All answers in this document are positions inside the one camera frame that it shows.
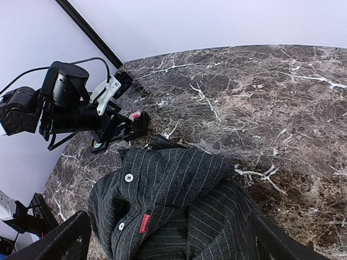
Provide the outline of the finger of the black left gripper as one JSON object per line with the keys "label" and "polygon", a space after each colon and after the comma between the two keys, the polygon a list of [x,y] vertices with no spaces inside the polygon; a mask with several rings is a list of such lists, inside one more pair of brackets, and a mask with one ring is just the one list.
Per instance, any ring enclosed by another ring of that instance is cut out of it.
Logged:
{"label": "finger of the black left gripper", "polygon": [[119,113],[113,114],[112,120],[114,121],[114,123],[116,125],[122,125],[122,124],[131,125],[134,121],[133,119],[130,119],[129,117],[123,116]]}
{"label": "finger of the black left gripper", "polygon": [[134,123],[131,124],[122,124],[120,126],[117,126],[114,131],[114,137],[122,137],[124,135],[129,134],[130,130],[133,128]]}

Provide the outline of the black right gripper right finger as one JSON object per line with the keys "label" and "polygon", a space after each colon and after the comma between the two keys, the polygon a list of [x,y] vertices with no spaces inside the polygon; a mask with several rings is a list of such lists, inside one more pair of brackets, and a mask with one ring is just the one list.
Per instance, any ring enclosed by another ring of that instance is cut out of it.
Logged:
{"label": "black right gripper right finger", "polygon": [[327,259],[290,237],[264,216],[250,216],[246,227],[250,259]]}

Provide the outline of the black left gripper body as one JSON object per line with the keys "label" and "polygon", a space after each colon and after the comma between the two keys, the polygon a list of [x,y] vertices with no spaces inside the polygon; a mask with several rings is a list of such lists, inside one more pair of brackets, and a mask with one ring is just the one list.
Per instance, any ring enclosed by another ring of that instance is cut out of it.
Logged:
{"label": "black left gripper body", "polygon": [[94,130],[94,140],[96,142],[110,141],[117,131],[119,126],[119,114],[118,113],[106,113],[104,114],[98,126]]}

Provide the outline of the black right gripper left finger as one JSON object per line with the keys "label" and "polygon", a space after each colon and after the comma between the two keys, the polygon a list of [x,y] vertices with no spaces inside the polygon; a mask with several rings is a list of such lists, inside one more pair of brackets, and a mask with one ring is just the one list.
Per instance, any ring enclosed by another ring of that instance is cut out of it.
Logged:
{"label": "black right gripper left finger", "polygon": [[87,259],[91,231],[89,215],[79,211],[42,239],[5,259]]}

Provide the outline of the pink white beaded brooch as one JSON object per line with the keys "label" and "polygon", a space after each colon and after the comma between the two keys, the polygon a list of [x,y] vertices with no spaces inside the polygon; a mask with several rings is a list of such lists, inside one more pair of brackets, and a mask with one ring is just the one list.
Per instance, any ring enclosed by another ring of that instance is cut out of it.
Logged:
{"label": "pink white beaded brooch", "polygon": [[134,121],[138,120],[138,119],[140,118],[140,116],[141,116],[141,111],[138,110],[138,111],[132,113],[128,118],[129,118],[132,122],[134,122]]}

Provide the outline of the orange green round brooch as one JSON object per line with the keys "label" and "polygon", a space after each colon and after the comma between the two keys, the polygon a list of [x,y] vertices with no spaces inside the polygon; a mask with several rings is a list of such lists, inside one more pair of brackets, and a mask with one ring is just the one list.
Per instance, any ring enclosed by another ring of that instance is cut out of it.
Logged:
{"label": "orange green round brooch", "polygon": [[92,146],[93,146],[94,150],[100,150],[106,146],[106,143],[105,142],[103,142],[103,143],[94,142]]}

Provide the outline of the black pinstriped garment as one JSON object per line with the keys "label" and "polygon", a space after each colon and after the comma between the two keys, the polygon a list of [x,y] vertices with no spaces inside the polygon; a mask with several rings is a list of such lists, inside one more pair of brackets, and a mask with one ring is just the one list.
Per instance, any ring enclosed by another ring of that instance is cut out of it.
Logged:
{"label": "black pinstriped garment", "polygon": [[160,137],[119,155],[121,168],[99,179],[88,201],[109,259],[250,259],[246,225],[259,208],[232,181],[230,157]]}

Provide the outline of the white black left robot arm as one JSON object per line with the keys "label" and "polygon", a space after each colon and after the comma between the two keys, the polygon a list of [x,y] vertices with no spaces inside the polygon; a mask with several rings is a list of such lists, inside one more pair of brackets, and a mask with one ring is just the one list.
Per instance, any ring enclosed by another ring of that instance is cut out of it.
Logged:
{"label": "white black left robot arm", "polygon": [[79,132],[91,131],[97,146],[110,141],[138,120],[141,112],[123,116],[111,100],[132,84],[127,73],[112,76],[92,93],[86,89],[89,73],[78,62],[55,61],[45,68],[42,87],[1,91],[1,135],[38,131],[51,151]]}

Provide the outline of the black box left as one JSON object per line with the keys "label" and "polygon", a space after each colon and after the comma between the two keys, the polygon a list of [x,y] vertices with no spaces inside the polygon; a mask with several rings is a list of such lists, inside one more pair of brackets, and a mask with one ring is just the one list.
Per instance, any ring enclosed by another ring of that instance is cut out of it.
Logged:
{"label": "black box left", "polygon": [[105,152],[108,149],[109,144],[110,144],[109,141],[98,143],[96,140],[93,139],[91,143],[91,153],[97,154],[97,153]]}

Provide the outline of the black box right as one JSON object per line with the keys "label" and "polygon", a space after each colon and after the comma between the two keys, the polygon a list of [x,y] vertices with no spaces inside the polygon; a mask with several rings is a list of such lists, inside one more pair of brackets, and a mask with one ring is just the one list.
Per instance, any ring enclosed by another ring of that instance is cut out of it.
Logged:
{"label": "black box right", "polygon": [[141,116],[138,120],[134,121],[134,126],[130,130],[127,142],[145,137],[148,134],[149,129],[149,115],[147,112],[141,112]]}

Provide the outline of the black front frame rail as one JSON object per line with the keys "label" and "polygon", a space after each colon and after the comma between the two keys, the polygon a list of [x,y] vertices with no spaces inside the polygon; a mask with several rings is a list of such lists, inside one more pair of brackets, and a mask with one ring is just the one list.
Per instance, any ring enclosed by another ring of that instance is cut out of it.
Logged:
{"label": "black front frame rail", "polygon": [[33,216],[36,219],[34,222],[35,231],[38,232],[37,235],[41,238],[58,227],[59,224],[51,208],[40,193],[34,193],[29,204],[29,209],[32,210]]}

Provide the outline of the black left corner frame post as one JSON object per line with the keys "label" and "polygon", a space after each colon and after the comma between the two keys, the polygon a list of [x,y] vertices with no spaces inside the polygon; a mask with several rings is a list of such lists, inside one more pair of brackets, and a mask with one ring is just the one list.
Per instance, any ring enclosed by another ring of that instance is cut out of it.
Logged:
{"label": "black left corner frame post", "polygon": [[119,69],[123,63],[118,56],[109,48],[106,42],[97,34],[90,24],[67,0],[55,0],[62,10],[73,20],[73,22],[82,30],[82,32],[92,41],[92,43],[102,52],[102,54]]}

